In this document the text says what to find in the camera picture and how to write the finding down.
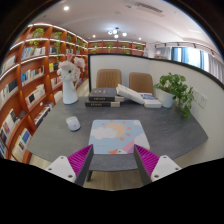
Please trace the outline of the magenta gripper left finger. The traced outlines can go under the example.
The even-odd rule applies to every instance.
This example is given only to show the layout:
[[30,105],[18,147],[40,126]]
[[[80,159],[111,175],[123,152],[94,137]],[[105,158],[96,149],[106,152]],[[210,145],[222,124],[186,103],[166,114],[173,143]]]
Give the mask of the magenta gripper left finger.
[[59,156],[53,161],[46,171],[82,186],[93,157],[93,146],[89,145],[70,156]]

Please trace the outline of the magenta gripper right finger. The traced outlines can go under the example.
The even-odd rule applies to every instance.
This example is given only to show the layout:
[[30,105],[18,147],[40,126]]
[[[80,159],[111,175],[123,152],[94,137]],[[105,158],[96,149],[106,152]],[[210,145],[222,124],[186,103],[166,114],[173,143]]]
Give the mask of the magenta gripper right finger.
[[134,145],[134,158],[144,185],[180,170],[167,155],[157,156],[139,145]]

